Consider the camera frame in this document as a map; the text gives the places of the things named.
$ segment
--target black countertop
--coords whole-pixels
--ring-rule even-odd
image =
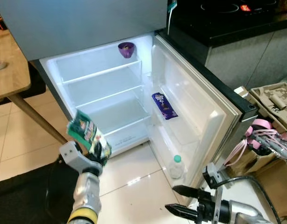
[[[207,47],[217,47],[257,35],[287,28],[287,11],[284,1],[259,14],[210,14],[201,10],[200,1],[182,2],[172,13],[172,26],[183,30]]]

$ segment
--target purple bowl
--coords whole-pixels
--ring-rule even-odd
[[[119,48],[121,55],[123,55],[124,58],[131,58],[134,52],[135,46],[134,46],[134,43],[124,42],[124,43],[120,43],[118,48]]]

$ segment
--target snack bag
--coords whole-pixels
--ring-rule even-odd
[[[67,134],[87,148],[91,160],[106,164],[111,146],[88,115],[77,110],[76,117],[67,126]]]

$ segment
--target tiled floor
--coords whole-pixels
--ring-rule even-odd
[[[51,93],[27,101],[67,139],[67,120]],[[0,106],[0,181],[53,162],[60,144],[14,104]],[[148,143],[111,158],[100,177],[99,224],[187,224],[165,208],[177,203]]]

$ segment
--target white container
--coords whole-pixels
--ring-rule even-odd
[[[181,159],[181,156],[175,155],[173,161],[168,167],[168,172],[172,179],[180,179],[183,176],[185,165]]]

